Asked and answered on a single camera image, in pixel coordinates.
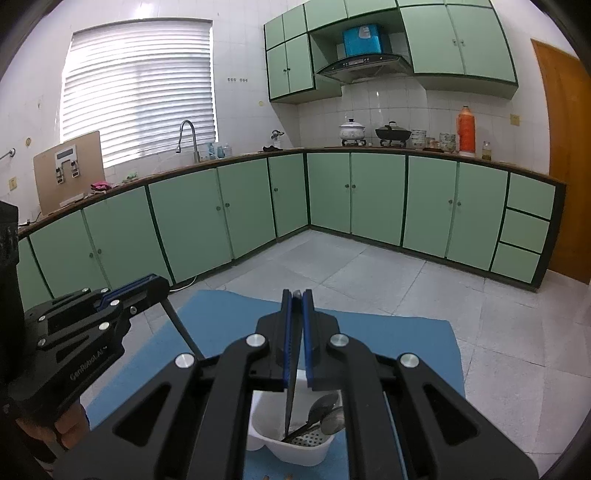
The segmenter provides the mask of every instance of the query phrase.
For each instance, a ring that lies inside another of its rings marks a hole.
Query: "pot lid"
[[[349,118],[348,122],[345,122],[343,125],[341,125],[341,128],[343,127],[365,128],[364,125],[355,122],[352,118]]]

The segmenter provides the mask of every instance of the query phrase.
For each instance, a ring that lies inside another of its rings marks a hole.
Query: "spoon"
[[[294,430],[282,442],[289,442],[290,440],[297,438],[302,435],[302,432],[308,430],[312,425],[318,423],[324,417],[326,417],[335,407],[335,404],[339,401],[338,393],[329,393],[324,397],[320,397],[310,407],[308,412],[308,421],[304,426]]]

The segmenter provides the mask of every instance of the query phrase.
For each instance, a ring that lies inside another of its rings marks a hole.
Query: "window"
[[[74,33],[61,141],[99,130],[105,167],[175,148],[185,119],[197,142],[215,142],[211,29],[206,21],[147,20]]]

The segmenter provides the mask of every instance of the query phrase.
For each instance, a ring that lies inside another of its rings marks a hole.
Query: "drawer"
[[[555,191],[554,185],[512,173],[507,206],[549,220]]]
[[[510,245],[499,244],[491,271],[515,280],[531,283],[540,256]]]
[[[546,220],[507,209],[501,241],[540,254],[546,243],[549,225]]]

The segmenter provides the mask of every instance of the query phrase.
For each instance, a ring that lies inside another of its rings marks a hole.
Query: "faucet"
[[[183,139],[183,127],[184,124],[189,124],[189,126],[191,127],[191,132],[193,133],[193,148],[195,149],[195,152],[193,153],[193,156],[195,157],[195,163],[200,161],[199,158],[199,152],[197,150],[197,138],[195,137],[195,126],[193,125],[193,123],[191,122],[191,120],[184,120],[183,123],[181,124],[181,131],[180,134],[178,136],[178,147],[177,147],[177,153],[181,153],[181,140]]]

